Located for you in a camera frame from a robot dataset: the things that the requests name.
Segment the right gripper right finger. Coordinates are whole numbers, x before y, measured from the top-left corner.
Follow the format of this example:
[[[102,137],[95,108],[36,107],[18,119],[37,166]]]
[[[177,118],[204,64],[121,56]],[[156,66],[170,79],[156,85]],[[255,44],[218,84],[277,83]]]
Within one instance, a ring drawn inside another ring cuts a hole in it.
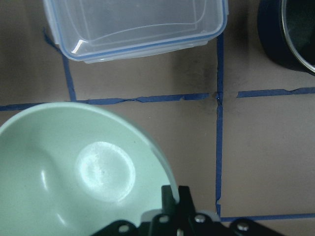
[[[220,218],[212,211],[197,210],[193,203],[190,189],[179,186],[180,201],[178,204],[179,236],[218,236],[220,234]]]

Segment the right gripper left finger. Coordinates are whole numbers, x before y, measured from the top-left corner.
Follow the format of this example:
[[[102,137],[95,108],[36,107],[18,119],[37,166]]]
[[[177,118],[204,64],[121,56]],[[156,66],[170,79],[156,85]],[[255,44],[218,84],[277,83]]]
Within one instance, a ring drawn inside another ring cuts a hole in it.
[[[138,227],[129,221],[118,220],[96,232],[97,236],[175,236],[176,203],[171,186],[161,187],[162,209],[150,221],[142,222]]]

